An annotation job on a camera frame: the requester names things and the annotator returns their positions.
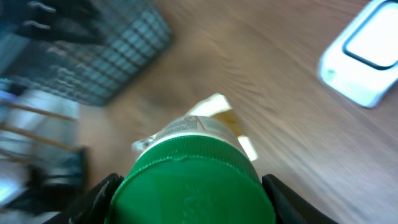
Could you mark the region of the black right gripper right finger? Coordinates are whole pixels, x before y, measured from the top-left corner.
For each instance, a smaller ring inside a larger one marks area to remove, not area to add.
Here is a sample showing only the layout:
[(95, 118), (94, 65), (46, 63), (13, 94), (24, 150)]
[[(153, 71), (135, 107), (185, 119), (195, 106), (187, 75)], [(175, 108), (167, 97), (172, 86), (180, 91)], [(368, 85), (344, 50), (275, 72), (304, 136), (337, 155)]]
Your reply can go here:
[(337, 224), (272, 174), (262, 186), (274, 207), (277, 224)]

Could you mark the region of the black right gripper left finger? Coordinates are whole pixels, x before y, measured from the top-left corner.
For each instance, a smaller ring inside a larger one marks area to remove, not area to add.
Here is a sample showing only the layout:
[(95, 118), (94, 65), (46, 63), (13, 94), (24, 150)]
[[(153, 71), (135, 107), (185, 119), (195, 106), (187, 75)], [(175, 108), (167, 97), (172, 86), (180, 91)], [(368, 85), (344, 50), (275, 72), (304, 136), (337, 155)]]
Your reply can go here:
[(124, 177), (112, 173), (44, 224), (104, 224), (111, 199)]

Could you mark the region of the green lid jar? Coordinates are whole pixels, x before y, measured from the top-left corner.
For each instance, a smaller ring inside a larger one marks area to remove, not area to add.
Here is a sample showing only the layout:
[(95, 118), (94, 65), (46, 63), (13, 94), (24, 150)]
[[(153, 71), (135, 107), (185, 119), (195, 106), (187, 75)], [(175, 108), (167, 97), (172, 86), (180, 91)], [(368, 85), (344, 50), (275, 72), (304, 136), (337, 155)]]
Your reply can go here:
[(274, 208), (234, 133), (206, 116), (158, 132), (111, 199), (106, 223), (260, 223)]

